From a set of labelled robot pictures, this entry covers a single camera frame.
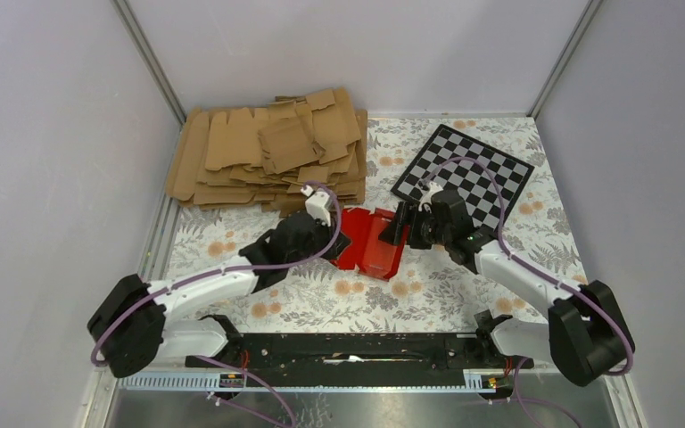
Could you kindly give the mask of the red paper box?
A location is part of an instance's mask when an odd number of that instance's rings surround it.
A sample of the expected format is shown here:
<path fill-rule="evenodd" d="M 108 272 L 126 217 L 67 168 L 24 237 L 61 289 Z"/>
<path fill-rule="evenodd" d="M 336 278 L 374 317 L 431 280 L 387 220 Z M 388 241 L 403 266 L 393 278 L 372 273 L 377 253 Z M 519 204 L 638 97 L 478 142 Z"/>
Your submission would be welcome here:
<path fill-rule="evenodd" d="M 381 241 L 379 235 L 394 219 L 395 213 L 390 210 L 344 209 L 341 233 L 351 243 L 331 263 L 339 270 L 355 270 L 363 276 L 389 281 L 399 270 L 405 238 L 394 245 Z"/>

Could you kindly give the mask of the stack of brown cardboard blanks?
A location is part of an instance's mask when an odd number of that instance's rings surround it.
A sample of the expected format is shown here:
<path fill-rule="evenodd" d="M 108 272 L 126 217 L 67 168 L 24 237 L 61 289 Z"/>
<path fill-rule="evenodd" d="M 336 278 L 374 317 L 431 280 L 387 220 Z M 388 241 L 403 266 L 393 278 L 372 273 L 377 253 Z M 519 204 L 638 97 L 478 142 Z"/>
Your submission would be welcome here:
<path fill-rule="evenodd" d="M 165 185 L 183 207 L 302 207 L 309 181 L 343 204 L 366 198 L 367 112 L 343 86 L 278 96 L 262 107 L 196 107 L 186 115 Z"/>

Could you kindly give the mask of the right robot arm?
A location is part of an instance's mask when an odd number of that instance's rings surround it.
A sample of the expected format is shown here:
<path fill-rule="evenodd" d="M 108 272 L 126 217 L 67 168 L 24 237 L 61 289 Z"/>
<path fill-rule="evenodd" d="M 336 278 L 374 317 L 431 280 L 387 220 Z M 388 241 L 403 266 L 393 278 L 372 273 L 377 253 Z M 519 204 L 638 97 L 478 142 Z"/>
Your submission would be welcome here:
<path fill-rule="evenodd" d="M 577 386 L 618 375 L 618 366 L 631 368 L 635 343 L 612 290 L 600 281 L 557 279 L 515 255 L 499 230 L 475 225 L 457 192 L 436 188 L 420 202 L 400 202 L 379 239 L 419 250 L 440 245 L 454 263 L 506 287 L 543 315 L 542 324 L 513 317 L 481 324 L 475 353 L 485 366 L 528 357 L 553 364 Z"/>

